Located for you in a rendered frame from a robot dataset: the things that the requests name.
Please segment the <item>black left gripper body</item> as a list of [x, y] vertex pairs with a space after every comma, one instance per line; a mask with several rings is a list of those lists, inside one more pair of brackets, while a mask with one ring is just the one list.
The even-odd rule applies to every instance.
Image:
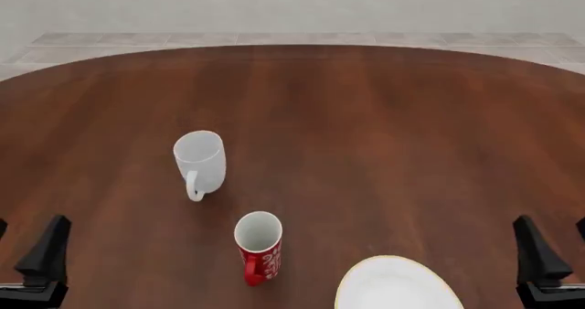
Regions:
[[46, 286], [0, 283], [0, 309], [59, 309], [68, 290], [61, 282]]

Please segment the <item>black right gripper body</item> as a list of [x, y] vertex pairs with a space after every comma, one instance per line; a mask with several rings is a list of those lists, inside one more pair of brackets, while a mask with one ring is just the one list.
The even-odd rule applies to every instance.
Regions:
[[525, 309], [585, 309], [585, 283], [542, 288], [520, 283], [516, 292]]

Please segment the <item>white plate with yellow rim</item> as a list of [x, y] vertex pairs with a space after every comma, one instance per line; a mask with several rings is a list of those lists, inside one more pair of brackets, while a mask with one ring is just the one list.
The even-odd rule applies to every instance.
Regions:
[[334, 309], [464, 309], [446, 281], [424, 264], [380, 255], [346, 272]]

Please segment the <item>white mug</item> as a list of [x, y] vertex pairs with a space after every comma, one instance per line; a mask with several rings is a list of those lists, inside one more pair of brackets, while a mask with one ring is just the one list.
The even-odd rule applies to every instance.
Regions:
[[191, 201], [201, 201], [223, 184], [227, 161], [217, 133], [207, 130], [187, 133], [175, 142], [173, 154]]

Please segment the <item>red patterned mug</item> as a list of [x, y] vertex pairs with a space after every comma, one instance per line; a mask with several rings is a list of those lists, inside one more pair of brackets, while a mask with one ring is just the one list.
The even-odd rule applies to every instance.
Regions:
[[278, 275], [282, 264], [282, 224], [270, 212], [250, 212], [235, 226], [233, 235], [244, 264], [244, 281], [258, 286]]

